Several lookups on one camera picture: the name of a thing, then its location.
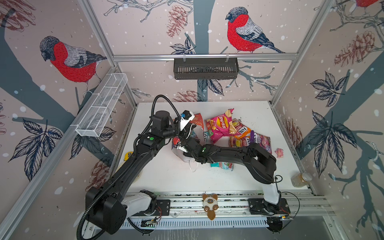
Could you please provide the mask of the red paper gift bag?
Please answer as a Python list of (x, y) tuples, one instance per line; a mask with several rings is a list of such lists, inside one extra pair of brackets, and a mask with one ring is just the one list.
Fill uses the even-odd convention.
[[(206, 143), (204, 137), (204, 121), (201, 113), (194, 114), (194, 118), (189, 120), (188, 124), (183, 128), (182, 133), (184, 133), (184, 137), (190, 147), (196, 144), (204, 145)], [(179, 137), (174, 137), (172, 140), (172, 152), (180, 160), (189, 164), (192, 173), (197, 170), (199, 163), (196, 162), (192, 154), (182, 145)]]

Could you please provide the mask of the pink Lay's chips bag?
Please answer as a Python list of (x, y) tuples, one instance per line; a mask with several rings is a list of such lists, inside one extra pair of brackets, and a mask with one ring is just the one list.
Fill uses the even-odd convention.
[(233, 125), (233, 111), (234, 109), (228, 109), (224, 114), (206, 120), (212, 144), (215, 144), (222, 137), (233, 137), (239, 134)]

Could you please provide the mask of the orange Fox's candy bag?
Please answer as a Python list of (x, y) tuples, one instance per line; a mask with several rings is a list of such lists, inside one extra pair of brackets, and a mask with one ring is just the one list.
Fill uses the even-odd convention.
[(233, 119), (229, 123), (229, 126), (230, 126), (230, 130), (229, 130), (230, 137), (234, 137), (236, 139), (242, 139), (251, 133), (251, 129), (249, 127), (245, 126), (238, 119)]
[(251, 143), (251, 138), (249, 136), (245, 136), (241, 139), (237, 139), (236, 137), (230, 137), (229, 145), (232, 148), (241, 148), (247, 147)]

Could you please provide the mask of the purple Fox's candy bag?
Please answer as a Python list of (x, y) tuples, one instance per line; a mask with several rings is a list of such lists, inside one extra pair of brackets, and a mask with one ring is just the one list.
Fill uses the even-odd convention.
[(272, 153), (270, 137), (251, 131), (251, 143), (257, 143), (270, 154)]

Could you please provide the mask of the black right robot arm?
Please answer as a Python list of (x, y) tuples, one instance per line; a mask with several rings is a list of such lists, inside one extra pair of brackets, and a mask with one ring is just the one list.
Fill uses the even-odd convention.
[(250, 143), (240, 148), (219, 147), (212, 144), (201, 145), (195, 139), (179, 137), (185, 155), (201, 164), (227, 162), (240, 164), (247, 168), (252, 177), (263, 185), (264, 200), (251, 207), (251, 211), (265, 216), (272, 216), (279, 210), (281, 194), (275, 183), (277, 169), (276, 158), (259, 144)]

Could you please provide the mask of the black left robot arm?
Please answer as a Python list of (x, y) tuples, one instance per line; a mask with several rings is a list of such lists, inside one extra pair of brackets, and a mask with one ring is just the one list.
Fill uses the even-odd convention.
[(76, 237), (82, 240), (83, 226), (86, 221), (101, 228), (93, 237), (99, 238), (104, 232), (116, 233), (127, 219), (128, 205), (122, 203), (128, 189), (148, 164), (180, 131), (180, 117), (170, 117), (167, 111), (158, 111), (151, 116), (151, 125), (134, 141), (131, 157), (100, 188), (92, 187), (86, 193), (86, 210), (79, 222)]

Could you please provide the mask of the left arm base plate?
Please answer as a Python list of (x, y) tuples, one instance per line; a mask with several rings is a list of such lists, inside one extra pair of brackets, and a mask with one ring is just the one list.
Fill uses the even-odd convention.
[(157, 200), (156, 204), (150, 204), (148, 210), (141, 212), (142, 216), (169, 216), (171, 209), (170, 200)]

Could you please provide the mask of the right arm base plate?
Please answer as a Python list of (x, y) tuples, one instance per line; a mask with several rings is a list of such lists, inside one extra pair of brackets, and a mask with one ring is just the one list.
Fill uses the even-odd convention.
[(268, 203), (264, 199), (248, 199), (248, 204), (252, 215), (273, 216), (291, 214), (288, 202), (285, 198), (280, 198), (276, 205)]

